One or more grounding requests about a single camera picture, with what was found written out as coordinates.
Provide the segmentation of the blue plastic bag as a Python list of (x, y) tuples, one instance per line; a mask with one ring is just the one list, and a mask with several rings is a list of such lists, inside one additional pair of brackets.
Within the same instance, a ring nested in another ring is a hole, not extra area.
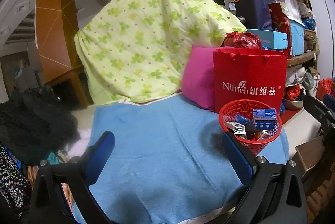
[(246, 118), (245, 116), (243, 115), (240, 115), (240, 114), (235, 114), (234, 115), (234, 120), (235, 122), (241, 124), (241, 125), (244, 125), (244, 126), (253, 126), (254, 122), (252, 119), (249, 119), (249, 118)]

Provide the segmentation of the blue cardboard box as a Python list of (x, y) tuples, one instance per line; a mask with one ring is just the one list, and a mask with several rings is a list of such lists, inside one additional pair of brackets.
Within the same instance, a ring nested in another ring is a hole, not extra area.
[(253, 110), (254, 127), (258, 131), (271, 131), (277, 123), (277, 113), (274, 108), (261, 108)]

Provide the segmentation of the orange white medicine box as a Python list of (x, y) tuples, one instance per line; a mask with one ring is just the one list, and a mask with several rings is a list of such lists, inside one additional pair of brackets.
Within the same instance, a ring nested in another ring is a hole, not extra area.
[(262, 131), (255, 131), (253, 141), (262, 141), (266, 140), (271, 136), (271, 134), (268, 131), (262, 130)]

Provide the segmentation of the white long medicine box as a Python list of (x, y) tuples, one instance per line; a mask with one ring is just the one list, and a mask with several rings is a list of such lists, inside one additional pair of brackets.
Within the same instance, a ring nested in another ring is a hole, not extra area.
[(224, 122), (224, 125), (236, 135), (245, 135), (245, 126), (238, 122)]

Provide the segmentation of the pink white bed sheet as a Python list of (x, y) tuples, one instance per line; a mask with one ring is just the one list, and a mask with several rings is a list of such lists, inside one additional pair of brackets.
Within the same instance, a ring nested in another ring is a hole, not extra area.
[(68, 151), (69, 159), (72, 159), (73, 157), (81, 157), (88, 147), (91, 137), (91, 128), (79, 130), (78, 133), (80, 135), (80, 139)]

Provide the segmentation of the teal garment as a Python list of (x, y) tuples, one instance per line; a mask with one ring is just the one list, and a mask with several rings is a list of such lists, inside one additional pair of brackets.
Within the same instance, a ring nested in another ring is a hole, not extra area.
[(58, 165), (63, 163), (63, 161), (55, 153), (50, 153), (46, 160), (50, 165)]

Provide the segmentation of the black clothes pile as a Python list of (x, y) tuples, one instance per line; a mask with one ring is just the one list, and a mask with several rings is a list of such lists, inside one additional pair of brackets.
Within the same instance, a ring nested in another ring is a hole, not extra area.
[(1, 144), (25, 165), (38, 165), (50, 153), (77, 142), (77, 126), (49, 86), (15, 90), (1, 104)]

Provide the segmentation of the blue towel blanket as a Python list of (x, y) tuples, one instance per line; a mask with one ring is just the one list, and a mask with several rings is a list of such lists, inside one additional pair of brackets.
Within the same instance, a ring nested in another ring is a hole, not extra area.
[(245, 191), (222, 150), (216, 113), (176, 95), (145, 106), (95, 110), (90, 143), (105, 131), (115, 147), (90, 191), (116, 223), (180, 223)]

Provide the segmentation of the colourful patterned cloth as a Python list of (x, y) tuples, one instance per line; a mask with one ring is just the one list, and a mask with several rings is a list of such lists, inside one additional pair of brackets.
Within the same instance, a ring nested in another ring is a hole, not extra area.
[(20, 209), (29, 204), (31, 185), (17, 164), (1, 145), (1, 197), (10, 209)]

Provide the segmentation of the blue plastic storage bin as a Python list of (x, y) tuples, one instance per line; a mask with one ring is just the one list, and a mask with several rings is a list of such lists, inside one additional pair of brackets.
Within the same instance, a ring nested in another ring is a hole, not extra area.
[(299, 56), (304, 53), (304, 26), (293, 19), (290, 19), (292, 56)]

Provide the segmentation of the light blue shoe box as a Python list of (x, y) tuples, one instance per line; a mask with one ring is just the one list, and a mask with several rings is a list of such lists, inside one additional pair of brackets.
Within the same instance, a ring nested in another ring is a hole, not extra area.
[(286, 33), (273, 30), (248, 29), (248, 32), (259, 36), (261, 45), (271, 50), (285, 50), (288, 47)]

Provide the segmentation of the magenta pillow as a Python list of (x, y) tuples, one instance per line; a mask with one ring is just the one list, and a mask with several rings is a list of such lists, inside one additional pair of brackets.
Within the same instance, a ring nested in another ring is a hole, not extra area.
[(213, 54), (217, 47), (192, 46), (180, 89), (182, 94), (201, 108), (214, 111), (215, 81)]

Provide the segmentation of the red plastic bag in bag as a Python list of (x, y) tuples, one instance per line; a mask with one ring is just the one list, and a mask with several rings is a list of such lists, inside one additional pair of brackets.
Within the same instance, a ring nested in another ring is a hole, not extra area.
[(222, 47), (261, 49), (261, 40), (258, 35), (250, 32), (239, 33), (237, 31), (227, 33)]

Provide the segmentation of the green clover quilt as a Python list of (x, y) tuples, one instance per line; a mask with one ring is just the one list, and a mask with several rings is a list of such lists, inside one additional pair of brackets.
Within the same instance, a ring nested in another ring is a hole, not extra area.
[(96, 105), (175, 93), (193, 46), (245, 26), (213, 0), (111, 0), (75, 37)]

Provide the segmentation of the orange wooden cabinet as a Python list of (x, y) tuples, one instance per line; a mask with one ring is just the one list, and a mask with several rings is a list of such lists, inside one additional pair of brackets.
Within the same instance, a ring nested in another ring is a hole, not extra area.
[(70, 81), (81, 107), (89, 104), (80, 80), (84, 71), (74, 36), (78, 31), (75, 0), (36, 0), (35, 38), (45, 83)]

